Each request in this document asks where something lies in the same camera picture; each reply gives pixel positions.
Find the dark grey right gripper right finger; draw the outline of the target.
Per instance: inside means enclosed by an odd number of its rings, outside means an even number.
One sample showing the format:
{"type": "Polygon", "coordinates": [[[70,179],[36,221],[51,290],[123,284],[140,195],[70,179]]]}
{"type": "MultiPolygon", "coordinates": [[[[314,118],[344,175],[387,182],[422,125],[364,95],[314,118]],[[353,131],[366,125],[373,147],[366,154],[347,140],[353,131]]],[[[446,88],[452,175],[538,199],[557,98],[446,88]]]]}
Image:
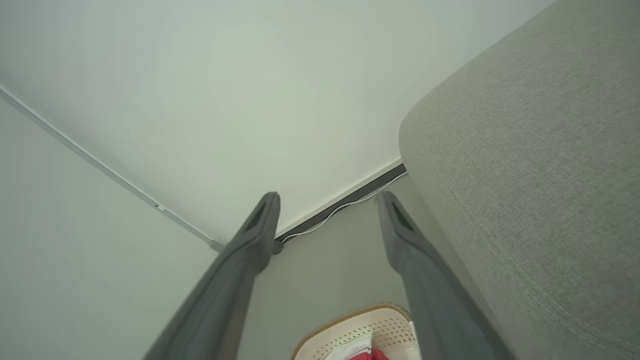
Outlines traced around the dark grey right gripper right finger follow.
{"type": "Polygon", "coordinates": [[[423,359],[512,360],[477,303],[390,191],[377,194],[386,257],[405,288],[423,359]]]}

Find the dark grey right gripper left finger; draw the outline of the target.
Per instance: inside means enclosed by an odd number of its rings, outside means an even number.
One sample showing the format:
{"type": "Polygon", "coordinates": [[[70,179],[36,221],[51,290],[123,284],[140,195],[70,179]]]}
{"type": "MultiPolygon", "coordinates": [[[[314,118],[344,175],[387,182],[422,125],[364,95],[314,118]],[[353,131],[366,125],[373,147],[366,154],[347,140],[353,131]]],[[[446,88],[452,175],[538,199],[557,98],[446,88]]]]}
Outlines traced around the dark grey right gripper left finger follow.
{"type": "Polygon", "coordinates": [[[179,307],[147,360],[235,360],[254,282],[274,253],[281,212],[265,193],[179,307]]]}

